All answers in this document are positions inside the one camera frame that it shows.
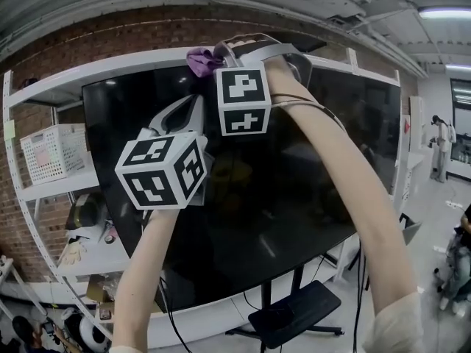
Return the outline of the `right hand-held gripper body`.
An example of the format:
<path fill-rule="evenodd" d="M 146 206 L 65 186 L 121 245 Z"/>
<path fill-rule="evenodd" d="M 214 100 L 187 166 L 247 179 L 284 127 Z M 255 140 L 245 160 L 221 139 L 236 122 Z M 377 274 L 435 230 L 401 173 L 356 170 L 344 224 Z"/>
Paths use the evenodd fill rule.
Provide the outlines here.
<path fill-rule="evenodd" d="M 217 103 L 223 136 L 256 135 L 267 131 L 272 100 L 263 62 L 281 56 L 288 63 L 295 79 L 308 85 L 311 61 L 294 45 L 263 34 L 236 35 L 252 38 L 258 47 L 252 51 L 232 51 L 223 40 L 214 47 L 214 54 L 224 58 L 225 68 L 215 71 Z"/>

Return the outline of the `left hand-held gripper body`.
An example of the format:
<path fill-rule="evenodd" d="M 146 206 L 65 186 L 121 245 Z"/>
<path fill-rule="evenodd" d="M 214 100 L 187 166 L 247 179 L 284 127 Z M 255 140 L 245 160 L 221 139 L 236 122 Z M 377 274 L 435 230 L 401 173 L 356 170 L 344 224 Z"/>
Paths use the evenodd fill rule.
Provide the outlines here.
<path fill-rule="evenodd" d="M 158 135 L 143 128 L 126 143 L 115 173 L 138 210 L 202 206 L 213 158 L 197 132 Z"/>

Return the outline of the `purple cloth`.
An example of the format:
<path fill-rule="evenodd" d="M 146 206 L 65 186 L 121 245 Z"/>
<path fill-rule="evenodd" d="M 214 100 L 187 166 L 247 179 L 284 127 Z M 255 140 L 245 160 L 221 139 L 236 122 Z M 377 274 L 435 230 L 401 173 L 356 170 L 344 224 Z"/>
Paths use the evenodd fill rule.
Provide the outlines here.
<path fill-rule="evenodd" d="M 217 69 L 226 67 L 223 57 L 216 56 L 213 51 L 204 47 L 196 47 L 188 51 L 186 62 L 199 78 L 213 76 Z"/>

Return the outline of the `large black screen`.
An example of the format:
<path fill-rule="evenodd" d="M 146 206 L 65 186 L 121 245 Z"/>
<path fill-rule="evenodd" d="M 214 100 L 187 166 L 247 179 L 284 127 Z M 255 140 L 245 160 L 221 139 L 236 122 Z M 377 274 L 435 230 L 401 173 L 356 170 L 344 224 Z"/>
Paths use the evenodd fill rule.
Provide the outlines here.
<path fill-rule="evenodd" d="M 88 143 L 111 219 L 128 253 L 141 237 L 115 173 L 129 140 L 177 100 L 201 95 L 213 167 L 204 203 L 178 216 L 163 265 L 173 310 L 215 302 L 292 271 L 353 234 L 318 154 L 281 109 L 263 135 L 221 134 L 216 81 L 188 67 L 119 76 L 82 89 Z"/>

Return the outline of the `person's right forearm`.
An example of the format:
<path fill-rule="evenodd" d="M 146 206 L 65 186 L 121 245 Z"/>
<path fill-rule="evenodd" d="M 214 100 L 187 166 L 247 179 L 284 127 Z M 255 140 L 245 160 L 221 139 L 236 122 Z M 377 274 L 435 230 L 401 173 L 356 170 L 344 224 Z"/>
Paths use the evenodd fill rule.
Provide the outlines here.
<path fill-rule="evenodd" d="M 376 273 L 415 280 L 397 214 L 371 165 L 327 108 L 294 78 L 282 57 L 264 65 L 274 104 L 293 118 L 317 151 L 353 220 L 370 287 Z"/>

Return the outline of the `person's left forearm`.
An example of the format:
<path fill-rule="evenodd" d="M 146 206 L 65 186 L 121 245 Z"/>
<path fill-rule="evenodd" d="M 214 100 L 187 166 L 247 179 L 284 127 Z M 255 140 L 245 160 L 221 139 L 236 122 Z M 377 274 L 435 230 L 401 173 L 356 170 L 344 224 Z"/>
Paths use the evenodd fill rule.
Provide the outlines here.
<path fill-rule="evenodd" d="M 155 210 L 116 291 L 109 353 L 147 353 L 147 332 L 160 272 L 179 210 Z"/>

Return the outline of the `person's right hand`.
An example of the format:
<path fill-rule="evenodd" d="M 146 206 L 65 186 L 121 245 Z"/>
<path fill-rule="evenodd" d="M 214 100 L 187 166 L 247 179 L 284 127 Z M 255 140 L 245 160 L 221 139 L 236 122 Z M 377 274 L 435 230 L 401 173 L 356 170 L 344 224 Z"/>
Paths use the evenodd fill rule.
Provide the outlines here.
<path fill-rule="evenodd" d="M 258 42 L 252 38 L 230 38 L 225 44 L 232 51 L 252 51 L 258 47 Z"/>

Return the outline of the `black bag yellow stripe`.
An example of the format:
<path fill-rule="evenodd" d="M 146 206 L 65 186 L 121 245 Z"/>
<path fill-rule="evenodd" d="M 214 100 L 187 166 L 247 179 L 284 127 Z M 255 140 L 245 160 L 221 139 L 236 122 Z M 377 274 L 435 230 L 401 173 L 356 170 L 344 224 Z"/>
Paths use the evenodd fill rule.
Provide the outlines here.
<path fill-rule="evenodd" d="M 82 227 L 92 227 L 102 215 L 104 205 L 105 199 L 101 193 L 82 194 L 71 206 L 65 228 L 72 231 Z"/>

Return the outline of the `white plastic basket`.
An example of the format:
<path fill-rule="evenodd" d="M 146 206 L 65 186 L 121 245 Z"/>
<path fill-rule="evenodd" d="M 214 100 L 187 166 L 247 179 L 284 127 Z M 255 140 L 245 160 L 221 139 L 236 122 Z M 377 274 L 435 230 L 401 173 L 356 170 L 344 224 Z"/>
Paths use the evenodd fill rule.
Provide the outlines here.
<path fill-rule="evenodd" d="M 33 185 L 69 177 L 86 167 L 84 124 L 56 124 L 20 143 Z"/>

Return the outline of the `cream work gloves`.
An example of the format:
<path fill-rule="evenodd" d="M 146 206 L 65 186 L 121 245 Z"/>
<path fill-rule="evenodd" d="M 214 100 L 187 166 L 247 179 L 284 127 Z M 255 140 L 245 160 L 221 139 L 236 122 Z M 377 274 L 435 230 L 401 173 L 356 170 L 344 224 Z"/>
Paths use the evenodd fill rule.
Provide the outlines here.
<path fill-rule="evenodd" d="M 60 255 L 57 266 L 68 266 L 79 263 L 87 252 L 85 245 L 80 241 L 74 241 L 65 245 Z"/>

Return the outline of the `white round appliance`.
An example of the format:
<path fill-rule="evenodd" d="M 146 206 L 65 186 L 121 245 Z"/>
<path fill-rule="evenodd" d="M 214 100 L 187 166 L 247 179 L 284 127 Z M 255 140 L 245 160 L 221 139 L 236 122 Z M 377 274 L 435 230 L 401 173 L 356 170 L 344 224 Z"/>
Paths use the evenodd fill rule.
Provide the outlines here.
<path fill-rule="evenodd" d="M 87 353 L 108 353 L 110 339 L 84 316 L 79 322 L 79 336 Z"/>

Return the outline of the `white cabinet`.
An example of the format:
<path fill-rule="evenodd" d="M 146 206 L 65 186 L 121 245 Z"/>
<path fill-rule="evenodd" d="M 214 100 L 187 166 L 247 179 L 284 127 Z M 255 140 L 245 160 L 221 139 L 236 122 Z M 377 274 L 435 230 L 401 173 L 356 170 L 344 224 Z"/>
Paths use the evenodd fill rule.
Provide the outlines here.
<path fill-rule="evenodd" d="M 401 210 L 407 205 L 411 196 L 417 192 L 419 170 L 424 160 L 422 153 L 423 133 L 423 99 L 420 96 L 410 96 L 409 114 L 411 128 L 406 134 L 406 178 L 402 194 Z"/>

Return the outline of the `black wheeled screen stand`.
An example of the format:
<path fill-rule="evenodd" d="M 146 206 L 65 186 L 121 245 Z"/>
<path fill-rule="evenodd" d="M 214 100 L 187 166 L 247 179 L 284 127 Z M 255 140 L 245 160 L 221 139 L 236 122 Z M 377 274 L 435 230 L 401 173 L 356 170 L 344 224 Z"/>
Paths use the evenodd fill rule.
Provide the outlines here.
<path fill-rule="evenodd" d="M 289 295 L 272 302 L 272 281 L 261 285 L 261 306 L 253 307 L 248 315 L 252 331 L 240 327 L 230 329 L 226 335 L 239 335 L 259 340 L 260 353 L 267 349 L 282 349 L 283 344 L 304 332 L 329 333 L 342 336 L 341 327 L 324 327 L 318 323 L 341 306 L 341 300 L 320 281 L 313 279 L 301 286 L 304 265 L 293 271 Z"/>

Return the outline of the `white folding chair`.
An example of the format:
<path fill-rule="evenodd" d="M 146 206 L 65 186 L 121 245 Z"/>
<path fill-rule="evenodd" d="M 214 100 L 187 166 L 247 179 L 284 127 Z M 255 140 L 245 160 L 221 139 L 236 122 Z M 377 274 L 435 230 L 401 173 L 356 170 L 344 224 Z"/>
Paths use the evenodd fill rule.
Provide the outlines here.
<path fill-rule="evenodd" d="M 408 246 L 410 242 L 413 240 L 414 236 L 417 234 L 419 229 L 422 226 L 421 221 L 414 221 L 411 217 L 406 215 L 405 213 L 402 213 L 400 215 L 399 222 L 405 222 L 404 229 L 403 229 L 403 238 L 405 241 L 405 244 Z"/>

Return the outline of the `black framed window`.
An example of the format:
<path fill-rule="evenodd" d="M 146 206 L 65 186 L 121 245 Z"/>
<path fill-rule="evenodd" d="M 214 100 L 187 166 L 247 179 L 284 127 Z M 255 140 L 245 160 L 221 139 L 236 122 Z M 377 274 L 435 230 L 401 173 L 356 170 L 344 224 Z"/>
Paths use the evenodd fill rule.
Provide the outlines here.
<path fill-rule="evenodd" d="M 450 86 L 456 142 L 452 144 L 449 172 L 471 182 L 471 81 L 451 79 Z"/>

